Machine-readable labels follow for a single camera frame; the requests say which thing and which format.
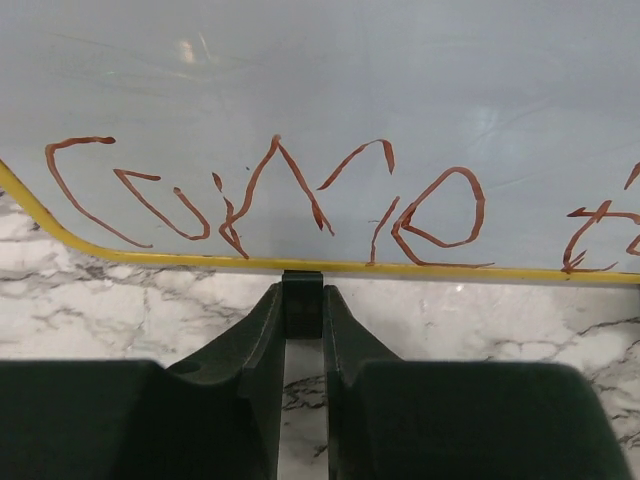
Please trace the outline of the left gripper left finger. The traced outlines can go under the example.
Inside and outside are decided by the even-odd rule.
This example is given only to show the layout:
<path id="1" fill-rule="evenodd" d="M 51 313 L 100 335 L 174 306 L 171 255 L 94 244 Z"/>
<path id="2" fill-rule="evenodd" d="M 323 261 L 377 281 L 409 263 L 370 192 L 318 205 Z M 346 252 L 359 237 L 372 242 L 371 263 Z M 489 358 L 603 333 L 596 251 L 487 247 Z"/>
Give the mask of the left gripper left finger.
<path id="1" fill-rule="evenodd" d="M 1 365 L 5 479 L 273 479 L 282 288 L 185 359 Z"/>

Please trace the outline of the yellow framed whiteboard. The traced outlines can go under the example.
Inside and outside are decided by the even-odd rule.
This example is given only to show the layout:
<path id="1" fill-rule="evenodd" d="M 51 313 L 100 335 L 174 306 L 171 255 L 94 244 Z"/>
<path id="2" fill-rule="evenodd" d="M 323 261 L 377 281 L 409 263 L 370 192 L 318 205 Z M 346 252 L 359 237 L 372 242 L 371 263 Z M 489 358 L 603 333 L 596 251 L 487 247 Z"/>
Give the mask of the yellow framed whiteboard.
<path id="1" fill-rule="evenodd" d="M 635 1 L 5 1 L 1 185 L 129 263 L 639 280 Z"/>

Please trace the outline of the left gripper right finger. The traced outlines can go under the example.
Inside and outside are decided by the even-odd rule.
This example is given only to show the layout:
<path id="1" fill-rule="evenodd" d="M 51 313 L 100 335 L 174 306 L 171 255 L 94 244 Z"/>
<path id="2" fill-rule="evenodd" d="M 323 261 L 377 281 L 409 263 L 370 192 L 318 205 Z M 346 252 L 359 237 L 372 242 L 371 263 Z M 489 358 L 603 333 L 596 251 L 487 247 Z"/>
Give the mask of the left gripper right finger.
<path id="1" fill-rule="evenodd" d="M 601 403 L 567 365 L 409 361 L 324 290 L 333 479 L 628 479 Z"/>

